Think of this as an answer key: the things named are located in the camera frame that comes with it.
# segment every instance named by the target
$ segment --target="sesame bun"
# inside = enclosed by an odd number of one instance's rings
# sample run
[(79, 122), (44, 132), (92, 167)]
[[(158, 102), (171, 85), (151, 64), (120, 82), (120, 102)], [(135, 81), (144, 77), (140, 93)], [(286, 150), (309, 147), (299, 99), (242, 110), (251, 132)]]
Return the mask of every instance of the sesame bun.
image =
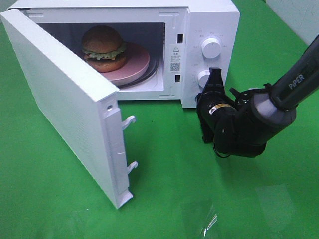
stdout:
[(109, 26), (94, 26), (82, 38), (82, 47), (96, 53), (115, 51), (122, 43), (119, 33)]

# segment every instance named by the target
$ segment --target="lettuce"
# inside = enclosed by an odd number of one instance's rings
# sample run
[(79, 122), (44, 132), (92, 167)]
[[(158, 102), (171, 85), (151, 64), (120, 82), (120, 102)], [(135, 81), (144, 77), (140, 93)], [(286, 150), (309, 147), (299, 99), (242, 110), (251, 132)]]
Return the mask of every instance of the lettuce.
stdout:
[(125, 50), (126, 50), (126, 43), (125, 42), (123, 42), (123, 44), (118, 49), (116, 49), (115, 51), (110, 51), (108, 53), (96, 53), (94, 51), (89, 51), (89, 50), (86, 50), (84, 48), (82, 49), (82, 51), (85, 54), (88, 54), (89, 57), (96, 58), (98, 60), (101, 60), (101, 58), (114, 60), (117, 55), (123, 53)]

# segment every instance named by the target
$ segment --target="yellow label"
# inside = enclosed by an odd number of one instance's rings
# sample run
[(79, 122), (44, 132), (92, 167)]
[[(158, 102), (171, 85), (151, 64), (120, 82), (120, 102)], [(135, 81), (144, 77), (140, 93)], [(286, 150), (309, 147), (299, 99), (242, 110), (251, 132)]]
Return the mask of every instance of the yellow label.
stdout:
[(225, 103), (221, 103), (221, 104), (217, 104), (217, 105), (214, 105), (210, 110), (209, 110), (209, 113), (212, 115), (215, 110), (219, 109), (219, 108), (222, 108), (222, 107), (231, 107), (229, 104), (225, 104)]

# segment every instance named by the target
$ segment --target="hamburger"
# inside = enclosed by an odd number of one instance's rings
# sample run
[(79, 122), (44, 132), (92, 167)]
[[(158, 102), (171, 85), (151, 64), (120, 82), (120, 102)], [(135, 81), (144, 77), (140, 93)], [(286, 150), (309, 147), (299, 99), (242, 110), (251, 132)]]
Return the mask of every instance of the hamburger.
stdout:
[(94, 26), (82, 37), (84, 60), (98, 72), (109, 72), (125, 64), (126, 44), (117, 31)]

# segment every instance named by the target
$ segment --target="warning label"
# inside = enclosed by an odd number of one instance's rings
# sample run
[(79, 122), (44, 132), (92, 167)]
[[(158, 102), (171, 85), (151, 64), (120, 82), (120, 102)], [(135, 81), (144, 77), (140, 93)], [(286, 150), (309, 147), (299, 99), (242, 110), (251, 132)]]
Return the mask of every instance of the warning label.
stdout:
[(170, 71), (172, 73), (179, 73), (181, 71), (180, 65), (182, 60), (183, 48), (181, 45), (170, 45)]

